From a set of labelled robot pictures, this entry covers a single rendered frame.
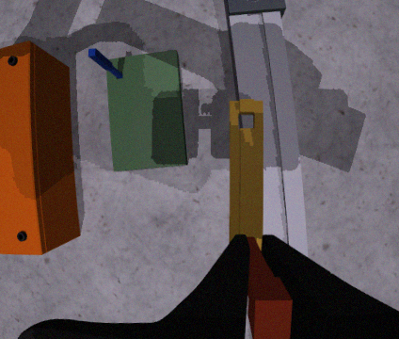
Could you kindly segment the blue pin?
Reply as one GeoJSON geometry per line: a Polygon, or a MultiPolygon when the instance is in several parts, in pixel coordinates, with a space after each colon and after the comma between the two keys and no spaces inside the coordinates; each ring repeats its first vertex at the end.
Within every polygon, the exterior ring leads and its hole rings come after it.
{"type": "Polygon", "coordinates": [[[123,79],[123,74],[121,74],[121,72],[118,72],[113,63],[110,63],[108,57],[102,56],[102,54],[99,53],[98,49],[89,49],[88,57],[90,57],[91,60],[95,60],[95,63],[101,65],[101,67],[103,67],[103,69],[105,69],[106,71],[110,71],[118,79],[123,79]]]}

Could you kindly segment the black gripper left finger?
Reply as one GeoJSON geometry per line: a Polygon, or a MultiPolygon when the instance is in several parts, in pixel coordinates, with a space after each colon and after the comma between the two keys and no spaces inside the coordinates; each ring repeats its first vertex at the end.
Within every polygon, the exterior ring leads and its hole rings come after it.
{"type": "Polygon", "coordinates": [[[49,319],[18,339],[245,339],[249,247],[235,234],[199,286],[155,323],[49,319]]]}

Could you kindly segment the green tray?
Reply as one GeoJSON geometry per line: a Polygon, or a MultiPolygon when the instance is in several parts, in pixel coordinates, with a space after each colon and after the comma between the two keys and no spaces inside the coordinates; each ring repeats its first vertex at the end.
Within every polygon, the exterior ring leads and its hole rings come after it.
{"type": "Polygon", "coordinates": [[[187,166],[177,50],[108,59],[106,71],[113,172],[187,166]]]}

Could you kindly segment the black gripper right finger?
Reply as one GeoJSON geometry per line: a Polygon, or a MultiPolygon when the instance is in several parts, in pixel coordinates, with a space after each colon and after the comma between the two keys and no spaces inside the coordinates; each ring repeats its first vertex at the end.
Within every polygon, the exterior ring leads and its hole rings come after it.
{"type": "Polygon", "coordinates": [[[274,234],[261,237],[261,253],[293,299],[290,339],[399,339],[399,310],[344,282],[274,234]]]}

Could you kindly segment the grey flat bar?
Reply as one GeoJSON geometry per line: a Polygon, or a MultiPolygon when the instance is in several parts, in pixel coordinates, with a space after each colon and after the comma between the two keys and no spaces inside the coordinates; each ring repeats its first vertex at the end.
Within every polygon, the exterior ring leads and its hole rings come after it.
{"type": "Polygon", "coordinates": [[[285,0],[225,1],[236,101],[263,101],[263,235],[308,256],[285,0]]]}

